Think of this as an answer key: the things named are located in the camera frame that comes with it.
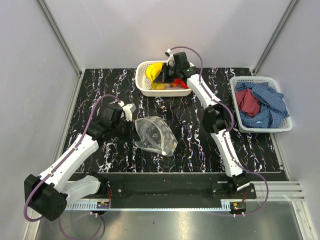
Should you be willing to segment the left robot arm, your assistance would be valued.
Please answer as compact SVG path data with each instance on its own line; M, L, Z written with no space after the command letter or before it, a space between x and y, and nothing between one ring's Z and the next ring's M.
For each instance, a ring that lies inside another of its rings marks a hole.
M85 132L40 175L30 174L24 180L26 220L28 208L33 209L49 221L60 217L67 205L86 197L103 198L108 195L108 179L97 172L91 172L80 180L69 183L69 179L80 165L102 145L112 138L130 138L134 131L133 103L109 104L96 117L92 118Z

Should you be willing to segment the red fake tomato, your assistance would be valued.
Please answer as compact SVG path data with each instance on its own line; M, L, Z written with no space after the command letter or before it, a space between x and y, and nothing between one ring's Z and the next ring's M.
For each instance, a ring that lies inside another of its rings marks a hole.
M181 84L181 79L180 78L175 78L173 80L173 82L170 83L170 86L173 88L173 87L177 87Z

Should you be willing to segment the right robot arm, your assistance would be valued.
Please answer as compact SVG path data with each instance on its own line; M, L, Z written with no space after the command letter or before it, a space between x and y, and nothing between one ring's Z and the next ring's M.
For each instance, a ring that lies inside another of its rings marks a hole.
M180 79L198 98L204 108L202 126L215 141L228 177L224 189L230 197L239 198L244 194L245 188L250 185L250 181L246 178L231 141L230 131L234 126L234 118L230 109L203 80L203 68L192 65L184 51L173 53L168 49L165 55L168 59L162 64L161 72L154 81L171 84L175 79Z

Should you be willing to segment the small red fake fruit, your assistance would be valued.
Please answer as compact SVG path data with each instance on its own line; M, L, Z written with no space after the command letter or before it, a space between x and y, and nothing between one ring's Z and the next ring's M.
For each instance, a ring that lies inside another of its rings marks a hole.
M179 83L179 85L180 85L182 88L184 88L184 89L189 89L189 87L185 84L184 81L181 81L181 82Z

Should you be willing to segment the yellow fake banana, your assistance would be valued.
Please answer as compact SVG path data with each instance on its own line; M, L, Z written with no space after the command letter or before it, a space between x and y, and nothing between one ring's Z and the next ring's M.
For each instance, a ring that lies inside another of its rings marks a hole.
M158 87L158 84L155 83L154 81L161 73L162 67L163 67L162 62L156 62L148 66L145 71L145 76L150 80L152 89L156 89Z

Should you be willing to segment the polka dot zip top bag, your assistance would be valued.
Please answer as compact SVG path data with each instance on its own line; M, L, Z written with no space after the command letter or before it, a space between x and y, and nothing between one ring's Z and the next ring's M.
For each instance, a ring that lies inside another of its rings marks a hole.
M161 117L138 118L134 126L139 137L139 140L134 142L137 148L167 157L173 156L178 141Z

